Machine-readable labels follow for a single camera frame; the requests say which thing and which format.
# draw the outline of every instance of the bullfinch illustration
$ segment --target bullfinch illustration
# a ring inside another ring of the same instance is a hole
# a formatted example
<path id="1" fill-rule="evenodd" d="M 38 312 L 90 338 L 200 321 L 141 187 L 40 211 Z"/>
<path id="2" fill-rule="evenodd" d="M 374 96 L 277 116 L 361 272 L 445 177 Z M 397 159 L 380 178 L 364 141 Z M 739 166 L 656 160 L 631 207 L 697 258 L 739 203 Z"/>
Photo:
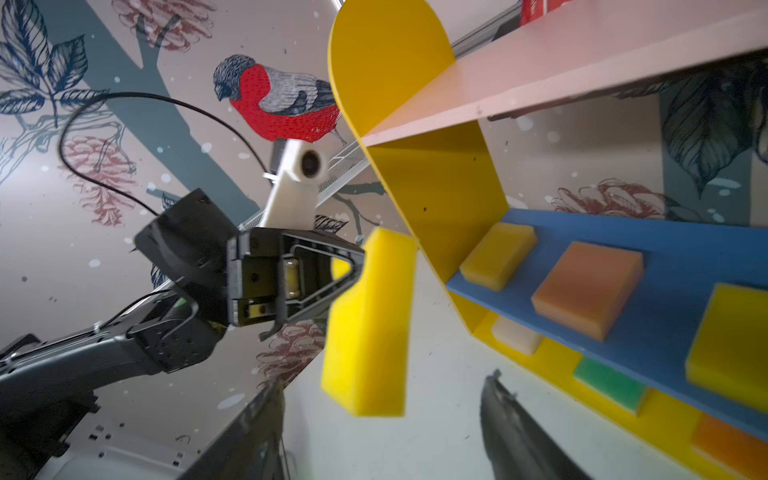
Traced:
<path id="1" fill-rule="evenodd" d="M 306 73 L 286 73 L 259 65 L 246 55 L 232 55 L 214 72 L 219 101 L 229 98 L 262 138 L 318 141 L 333 132 L 346 144 L 336 122 L 341 113 L 331 85 Z"/>

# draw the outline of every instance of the colorful shelf unit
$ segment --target colorful shelf unit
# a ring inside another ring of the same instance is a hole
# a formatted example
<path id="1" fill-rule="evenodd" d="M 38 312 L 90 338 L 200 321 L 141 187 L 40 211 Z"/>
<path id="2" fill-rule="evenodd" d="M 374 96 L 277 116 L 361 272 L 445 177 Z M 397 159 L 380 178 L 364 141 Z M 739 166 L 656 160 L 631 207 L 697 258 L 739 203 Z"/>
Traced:
<path id="1" fill-rule="evenodd" d="M 512 209 L 502 220 L 533 226 L 539 245 L 501 292 L 464 280 L 448 290 L 638 382 L 768 442 L 768 415 L 689 383 L 685 361 L 717 282 L 768 287 L 768 229 Z M 539 316 L 531 296 L 573 241 L 642 251 L 644 273 L 599 342 Z"/>
<path id="2" fill-rule="evenodd" d="M 574 8 L 581 20 L 570 25 Z M 573 101 L 624 81 L 768 47 L 766 8 L 761 0 L 575 0 L 457 66 L 448 37 L 424 0 L 347 0 L 331 31 L 329 76 L 349 127 L 435 275 L 446 284 L 509 210 L 476 118 Z M 615 49 L 606 46 L 616 42 Z M 574 43 L 581 47 L 574 50 Z M 682 44 L 684 55 L 675 50 Z M 597 45 L 603 56 L 589 57 L 589 45 Z M 534 50 L 529 54 L 527 48 Z M 633 51 L 643 58 L 638 60 Z M 548 66 L 539 68 L 542 62 Z M 476 81 L 481 63 L 485 83 Z M 617 73 L 623 68 L 631 73 Z M 537 73 L 522 77 L 526 71 Z M 458 82 L 470 77 L 475 80 Z M 580 84 L 571 86 L 576 81 Z M 505 97 L 509 92 L 518 97 L 517 104 Z M 377 127 L 406 111 L 412 116 Z M 369 136 L 374 128 L 378 137 Z M 707 241 L 714 240 L 697 238 L 694 244 Z M 700 267 L 723 261 L 715 256 L 707 262 Z M 691 448 L 700 410 L 652 389 L 635 416 L 576 380 L 581 353 L 546 338 L 532 356 L 523 355 L 494 338 L 496 312 L 457 293 L 449 291 L 449 297 L 468 332 L 497 352 L 697 473 L 736 478 Z"/>

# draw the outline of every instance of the black cable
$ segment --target black cable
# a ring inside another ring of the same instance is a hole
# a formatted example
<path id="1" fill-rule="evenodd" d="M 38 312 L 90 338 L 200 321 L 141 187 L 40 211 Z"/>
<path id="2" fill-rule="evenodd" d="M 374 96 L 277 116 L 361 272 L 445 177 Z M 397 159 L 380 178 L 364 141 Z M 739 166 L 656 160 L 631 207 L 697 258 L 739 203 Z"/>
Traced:
<path id="1" fill-rule="evenodd" d="M 170 98 L 170 97 L 164 97 L 163 95 L 148 94 L 148 93 L 144 93 L 144 92 L 141 92 L 141 91 L 119 91 L 119 92 L 114 92 L 114 93 L 107 93 L 107 94 L 97 95 L 97 96 L 91 98 L 90 100 L 86 101 L 82 106 L 80 106 L 80 108 L 78 108 L 75 111 L 75 113 L 72 114 L 72 116 L 70 116 L 70 118 L 67 120 L 67 123 L 64 125 L 64 128 L 61 130 L 61 136 L 59 137 L 59 140 L 58 140 L 58 157 L 61 159 L 61 162 L 69 170 L 71 170 L 71 172 L 73 174 L 77 175 L 78 177 L 82 178 L 83 180 L 89 181 L 89 182 L 91 182 L 93 184 L 97 184 L 99 187 L 106 188 L 109 191 L 113 191 L 116 194 L 120 194 L 123 197 L 126 197 L 126 198 L 129 198 L 129 199 L 133 200 L 137 204 L 141 205 L 142 207 L 144 207 L 148 211 L 150 211 L 154 216 L 157 216 L 157 212 L 154 211 L 154 209 L 152 207 L 150 207 L 146 203 L 142 202 L 141 200 L 137 199 L 136 197 L 134 197 L 133 195 L 131 195 L 131 194 L 127 193 L 127 192 L 123 192 L 122 190 L 118 190 L 117 188 L 112 187 L 111 185 L 107 185 L 107 184 L 105 184 L 103 182 L 100 182 L 99 180 L 95 180 L 94 178 L 90 178 L 87 175 L 81 174 L 80 172 L 75 170 L 69 164 L 69 162 L 67 162 L 67 159 L 64 156 L 64 140 L 65 140 L 65 137 L 67 136 L 67 132 L 68 132 L 70 126 L 72 126 L 72 123 L 74 122 L 74 120 L 76 118 L 80 117 L 81 115 L 83 115 L 83 113 L 85 113 L 85 111 L 87 109 L 91 108 L 94 104 L 110 100 L 111 98 L 150 98 L 152 100 L 165 101 L 165 102 L 170 103 L 170 104 L 175 104 L 175 105 L 179 105 L 181 107 L 189 108 L 192 111 L 196 111 L 199 114 L 205 115 L 206 117 L 210 118 L 211 120 L 216 121 L 218 124 L 223 125 L 229 131 L 234 133 L 239 139 L 241 139 L 243 141 L 243 143 L 245 143 L 246 147 L 248 147 L 248 150 L 250 150 L 250 153 L 252 153 L 253 156 L 256 158 L 256 161 L 259 162 L 259 165 L 261 166 L 262 170 L 264 170 L 264 173 L 265 174 L 269 173 L 269 171 L 266 169 L 266 167 L 264 167 L 264 163 L 261 161 L 261 157 L 259 157 L 259 154 L 256 153 L 256 151 L 253 149 L 251 144 L 248 143 L 248 140 L 246 140 L 245 137 L 240 134 L 240 132 L 235 130 L 234 127 L 229 125 L 226 121 L 221 120 L 220 118 L 216 117 L 213 114 L 209 114 L 208 112 L 206 112 L 205 110 L 203 110 L 201 108 L 195 107 L 194 105 L 190 105 L 187 102 L 184 102 L 184 101 L 181 101 L 181 100 L 175 100 L 175 99 Z"/>
<path id="2" fill-rule="evenodd" d="M 128 306 L 126 306 L 125 308 L 120 310 L 115 316 L 113 316 L 112 318 L 110 318 L 106 322 L 102 323 L 99 326 L 99 329 L 103 329 L 104 327 L 108 326 L 110 323 L 114 322 L 114 320 L 116 318 L 118 318 L 120 315 L 122 315 L 128 309 L 130 309 L 133 305 L 136 305 L 137 303 L 139 303 L 140 301 L 144 300 L 145 298 L 149 298 L 150 296 L 153 296 L 153 295 L 159 295 L 161 293 L 167 293 L 167 292 L 173 292 L 173 291 L 174 291 L 174 289 L 172 289 L 172 288 L 167 288 L 165 290 L 155 290 L 154 292 L 149 292 L 146 295 L 142 295 L 142 296 L 138 297 L 136 300 L 134 300 L 133 302 L 129 303 Z"/>

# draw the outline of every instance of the pink pine cone illustration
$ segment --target pink pine cone illustration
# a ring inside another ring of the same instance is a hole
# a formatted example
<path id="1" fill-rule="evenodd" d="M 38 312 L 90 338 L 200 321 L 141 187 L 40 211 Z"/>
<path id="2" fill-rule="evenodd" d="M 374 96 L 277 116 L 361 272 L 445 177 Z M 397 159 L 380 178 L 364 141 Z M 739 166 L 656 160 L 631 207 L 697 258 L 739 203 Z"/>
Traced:
<path id="1" fill-rule="evenodd" d="M 268 379 L 279 378 L 287 385 L 310 364 L 326 345 L 326 336 L 312 320 L 286 325 L 269 344 L 269 351 L 256 355 L 258 369 Z M 266 385 L 266 380 L 259 387 Z"/>
<path id="2" fill-rule="evenodd" d="M 199 0 L 112 0 L 112 8 L 120 15 L 120 21 L 131 30 L 144 17 L 144 31 L 150 46 L 157 44 L 157 37 L 165 25 L 178 15 L 163 38 L 161 47 L 166 50 L 187 51 L 200 37 L 210 38 L 214 23 L 208 12 L 216 7 Z"/>
<path id="3" fill-rule="evenodd" d="M 91 136 L 73 137 L 64 143 L 64 155 L 78 172 L 118 190 L 130 193 L 128 187 L 136 185 L 131 180 L 132 163 L 113 142 Z M 81 179 L 64 166 L 59 169 L 68 172 L 68 180 L 74 180 L 75 190 L 82 194 L 80 205 L 96 215 L 93 223 L 107 227 L 123 224 L 122 208 L 133 209 L 133 202 Z"/>
<path id="4" fill-rule="evenodd" d="M 666 218 L 667 205 L 677 205 L 677 202 L 643 185 L 628 184 L 615 178 L 580 188 L 577 194 L 567 188 L 558 188 L 558 197 L 552 201 L 558 212 L 659 220 Z"/>

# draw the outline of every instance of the shelf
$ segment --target shelf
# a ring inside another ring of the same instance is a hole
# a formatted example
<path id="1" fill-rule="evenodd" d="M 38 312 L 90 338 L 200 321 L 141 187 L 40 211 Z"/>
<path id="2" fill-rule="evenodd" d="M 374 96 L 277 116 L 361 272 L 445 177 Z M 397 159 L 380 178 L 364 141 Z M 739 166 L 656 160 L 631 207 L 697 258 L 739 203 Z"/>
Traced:
<path id="1" fill-rule="evenodd" d="M 766 24 L 761 0 L 575 0 L 448 66 L 362 132 L 362 143 L 567 103 L 759 51 L 768 48 Z"/>
<path id="2" fill-rule="evenodd" d="M 685 379 L 685 359 L 714 284 L 768 287 L 768 229 L 517 209 L 502 221 L 532 225 L 539 245 L 500 293 L 461 273 L 448 281 L 449 291 L 768 441 L 768 415 Z M 603 343 L 539 316 L 531 304 L 574 240 L 644 253 L 643 279 Z"/>

